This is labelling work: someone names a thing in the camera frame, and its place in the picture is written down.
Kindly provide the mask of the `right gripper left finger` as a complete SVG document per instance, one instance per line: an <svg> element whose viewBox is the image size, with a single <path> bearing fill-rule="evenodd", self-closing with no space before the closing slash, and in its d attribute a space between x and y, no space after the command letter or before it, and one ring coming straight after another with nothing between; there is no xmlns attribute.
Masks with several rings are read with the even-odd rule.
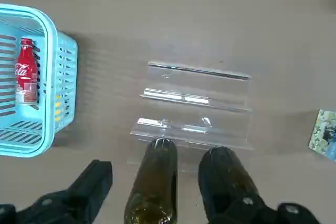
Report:
<svg viewBox="0 0 336 224"><path fill-rule="evenodd" d="M93 223L113 184L112 163L93 160L65 190L18 211L1 204L1 223Z"/></svg>

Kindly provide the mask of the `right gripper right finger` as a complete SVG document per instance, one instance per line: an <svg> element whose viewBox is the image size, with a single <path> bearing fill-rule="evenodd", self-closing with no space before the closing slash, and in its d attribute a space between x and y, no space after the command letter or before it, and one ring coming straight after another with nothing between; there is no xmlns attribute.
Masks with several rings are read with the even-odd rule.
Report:
<svg viewBox="0 0 336 224"><path fill-rule="evenodd" d="M300 204L283 202L272 209L256 194L234 200L217 199L214 203L209 223L319 223L315 215Z"/></svg>

